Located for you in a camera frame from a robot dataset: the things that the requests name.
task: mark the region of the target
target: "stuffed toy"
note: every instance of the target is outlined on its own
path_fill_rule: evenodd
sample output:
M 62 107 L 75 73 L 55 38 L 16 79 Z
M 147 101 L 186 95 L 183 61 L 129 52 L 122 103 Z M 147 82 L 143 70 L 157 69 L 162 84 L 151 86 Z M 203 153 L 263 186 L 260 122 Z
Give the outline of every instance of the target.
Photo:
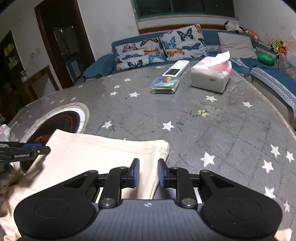
M 230 21 L 226 21 L 224 23 L 224 26 L 227 32 L 244 33 L 244 29 L 241 26 L 239 26 L 238 24 L 234 24 Z
M 252 36 L 255 39 L 255 42 L 256 43 L 259 43 L 259 36 L 258 36 L 258 34 L 255 31 L 253 31 L 251 29 L 246 29 L 244 31 L 244 33 L 245 34 L 249 34 L 250 36 Z
M 269 44 L 267 49 L 270 51 L 272 50 L 275 53 L 283 53 L 286 54 L 287 50 L 286 50 L 286 43 L 280 40 L 277 40 L 275 43 L 273 44 Z

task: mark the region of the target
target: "window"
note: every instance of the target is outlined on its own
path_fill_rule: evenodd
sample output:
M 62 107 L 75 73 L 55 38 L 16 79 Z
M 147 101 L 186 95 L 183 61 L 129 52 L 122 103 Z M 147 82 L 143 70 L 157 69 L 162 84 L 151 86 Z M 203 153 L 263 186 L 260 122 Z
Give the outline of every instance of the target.
M 210 14 L 234 18 L 232 0 L 134 0 L 138 19 L 173 14 Z

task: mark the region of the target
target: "butterfly print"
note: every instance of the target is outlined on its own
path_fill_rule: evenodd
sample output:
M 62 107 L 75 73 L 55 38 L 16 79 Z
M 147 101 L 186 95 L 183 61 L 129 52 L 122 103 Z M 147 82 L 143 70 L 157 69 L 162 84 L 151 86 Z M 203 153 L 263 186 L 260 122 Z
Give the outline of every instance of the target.
M 126 44 L 123 47 L 123 52 L 131 51 L 131 50 L 138 50 L 135 44 Z
M 185 53 L 183 52 L 183 50 L 182 49 L 176 49 L 176 50 L 174 50 L 174 51 L 168 51 L 168 52 L 166 52 L 169 56 L 171 56 L 171 57 L 173 57 L 173 56 L 175 56 L 175 55 L 179 55 L 179 54 L 182 54 L 182 55 L 184 55 Z
M 124 58 L 122 58 L 123 60 L 126 60 L 126 59 L 130 59 L 130 58 L 134 58 L 134 57 L 141 57 L 143 55 L 140 55 L 140 54 L 127 54 Z
M 127 64 L 130 68 L 137 68 L 143 66 L 143 61 L 140 59 L 137 63 L 127 62 Z
M 199 40 L 200 42 L 202 42 L 203 46 L 205 46 L 205 40 L 204 40 L 204 39 L 202 39 L 202 38 L 198 38 L 198 40 Z
M 151 54 L 151 53 L 158 53 L 159 54 L 159 49 L 158 48 L 154 48 L 154 49 L 151 49 L 151 50 L 145 49 L 144 53 L 145 53 L 145 55 Z
M 140 46 L 143 46 L 144 44 L 146 44 L 146 43 L 149 42 L 149 41 L 153 41 L 153 42 L 155 42 L 155 43 L 159 43 L 158 39 L 157 39 L 156 37 L 153 37 L 153 38 L 149 38 L 149 39 L 144 39 L 144 40 L 141 42 Z
M 163 58 L 160 54 L 150 54 L 150 55 L 148 55 L 148 63 L 152 64 L 155 58 L 159 58 L 159 59 L 163 60 Z
M 161 43 L 165 47 L 165 49 L 174 49 L 177 47 L 175 36 L 170 39 L 169 43 L 166 41 L 161 41 Z
M 187 39 L 187 38 L 194 39 L 194 37 L 192 35 L 192 28 L 189 28 L 186 33 L 183 33 L 181 31 L 177 30 L 177 34 L 179 34 L 182 42 L 184 42 L 185 39 Z
M 161 34 L 160 37 L 163 37 L 165 34 L 171 34 L 173 31 L 169 31 L 169 32 L 166 32 L 164 34 Z
M 202 28 L 200 27 L 200 25 L 199 25 L 199 24 L 196 24 L 196 25 L 195 25 L 195 28 L 196 28 L 197 31 L 201 34 L 201 32 L 202 32 Z
M 119 58 L 116 58 L 116 63 L 117 64 L 121 64 L 121 63 L 123 63 Z
M 190 46 L 183 46 L 182 49 L 186 49 L 186 50 L 189 50 L 189 51 L 192 51 L 192 50 L 198 50 L 200 48 L 200 43 L 196 43 L 194 45 L 190 45 Z

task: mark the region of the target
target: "remote control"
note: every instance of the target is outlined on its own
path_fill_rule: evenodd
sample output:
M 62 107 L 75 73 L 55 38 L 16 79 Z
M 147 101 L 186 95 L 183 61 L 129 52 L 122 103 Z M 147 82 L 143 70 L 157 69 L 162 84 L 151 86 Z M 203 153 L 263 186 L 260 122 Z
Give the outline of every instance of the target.
M 179 77 L 184 70 L 189 66 L 189 60 L 178 60 L 173 64 L 164 74 L 163 76 L 169 77 Z

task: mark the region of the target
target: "yellow star sticker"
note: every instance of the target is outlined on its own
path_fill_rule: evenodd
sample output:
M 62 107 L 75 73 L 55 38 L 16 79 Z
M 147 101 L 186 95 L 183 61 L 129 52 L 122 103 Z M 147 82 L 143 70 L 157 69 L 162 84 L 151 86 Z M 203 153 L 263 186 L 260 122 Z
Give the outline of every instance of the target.
M 207 115 L 209 115 L 209 114 L 207 113 L 207 110 L 199 110 L 198 113 L 199 113 L 200 115 L 202 115 L 203 117 L 206 117 Z

